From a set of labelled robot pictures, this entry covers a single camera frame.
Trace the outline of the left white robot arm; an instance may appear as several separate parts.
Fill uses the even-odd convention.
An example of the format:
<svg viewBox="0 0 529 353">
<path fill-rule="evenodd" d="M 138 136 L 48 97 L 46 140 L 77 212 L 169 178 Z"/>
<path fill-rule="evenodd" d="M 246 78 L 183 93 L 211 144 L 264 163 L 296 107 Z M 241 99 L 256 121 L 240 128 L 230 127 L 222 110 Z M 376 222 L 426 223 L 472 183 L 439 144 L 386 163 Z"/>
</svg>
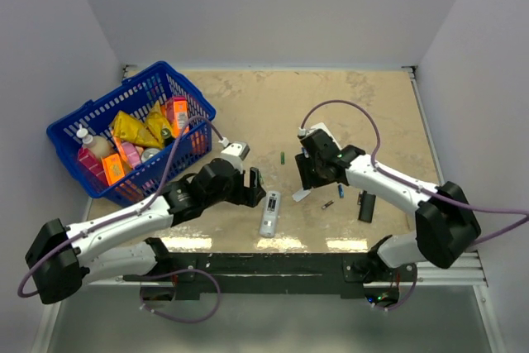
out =
<svg viewBox="0 0 529 353">
<path fill-rule="evenodd" d="M 26 253 L 26 263 L 44 304 L 76 293 L 88 277 L 87 260 L 123 242 L 198 218 L 209 207 L 227 202 L 256 207 L 265 197 L 260 171 L 239 171 L 216 158 L 197 173 L 166 184 L 159 194 L 92 222 L 65 226 L 60 219 L 39 230 Z"/>
</svg>

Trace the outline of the blue battery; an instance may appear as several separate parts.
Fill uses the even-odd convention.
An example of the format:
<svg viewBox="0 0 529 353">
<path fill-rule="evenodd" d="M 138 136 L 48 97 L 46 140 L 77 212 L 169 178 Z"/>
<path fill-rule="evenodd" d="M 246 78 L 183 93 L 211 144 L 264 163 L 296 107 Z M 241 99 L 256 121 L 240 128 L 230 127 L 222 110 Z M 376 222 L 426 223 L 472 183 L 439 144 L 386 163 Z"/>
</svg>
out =
<svg viewBox="0 0 529 353">
<path fill-rule="evenodd" d="M 343 188 L 342 184 L 338 184 L 337 188 L 338 188 L 339 198 L 344 198 L 345 194 L 344 194 L 344 188 Z"/>
</svg>

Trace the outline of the white battery cover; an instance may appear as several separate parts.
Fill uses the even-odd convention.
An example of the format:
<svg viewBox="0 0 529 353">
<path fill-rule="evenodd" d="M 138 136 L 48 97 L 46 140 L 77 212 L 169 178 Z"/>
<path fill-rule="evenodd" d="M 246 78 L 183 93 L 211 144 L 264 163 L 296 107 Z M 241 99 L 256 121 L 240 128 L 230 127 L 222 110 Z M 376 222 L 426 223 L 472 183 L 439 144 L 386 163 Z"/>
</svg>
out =
<svg viewBox="0 0 529 353">
<path fill-rule="evenodd" d="M 311 193 L 310 189 L 308 189 L 308 190 L 300 189 L 300 190 L 298 190 L 296 193 L 294 193 L 292 195 L 292 199 L 293 199 L 294 202 L 298 203 L 298 202 L 304 200 L 310 193 Z"/>
</svg>

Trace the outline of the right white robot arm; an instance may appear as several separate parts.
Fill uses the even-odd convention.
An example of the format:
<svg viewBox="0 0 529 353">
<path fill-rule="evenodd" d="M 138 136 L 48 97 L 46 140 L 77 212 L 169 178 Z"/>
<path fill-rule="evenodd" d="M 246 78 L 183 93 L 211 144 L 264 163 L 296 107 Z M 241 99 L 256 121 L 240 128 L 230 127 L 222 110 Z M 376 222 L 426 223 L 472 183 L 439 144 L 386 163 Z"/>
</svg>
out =
<svg viewBox="0 0 529 353">
<path fill-rule="evenodd" d="M 303 152 L 295 160 L 303 188 L 343 184 L 414 217 L 414 232 L 385 237 L 369 251 L 368 270 L 374 279 L 388 280 L 398 267 L 417 262 L 448 269 L 480 236 L 480 225 L 459 185 L 438 186 L 380 169 L 364 150 L 340 147 L 325 128 L 300 132 L 298 139 Z"/>
</svg>

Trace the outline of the white remote control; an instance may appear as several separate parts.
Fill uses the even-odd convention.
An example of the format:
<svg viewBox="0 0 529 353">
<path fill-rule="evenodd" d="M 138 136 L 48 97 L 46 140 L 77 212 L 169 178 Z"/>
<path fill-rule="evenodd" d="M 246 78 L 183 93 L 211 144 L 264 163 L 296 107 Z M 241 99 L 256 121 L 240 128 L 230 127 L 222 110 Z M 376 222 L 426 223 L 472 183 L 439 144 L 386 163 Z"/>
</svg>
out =
<svg viewBox="0 0 529 353">
<path fill-rule="evenodd" d="M 277 191 L 269 191 L 265 197 L 264 211 L 259 230 L 259 234 L 264 238 L 272 238 L 275 236 L 281 198 L 282 194 Z"/>
</svg>

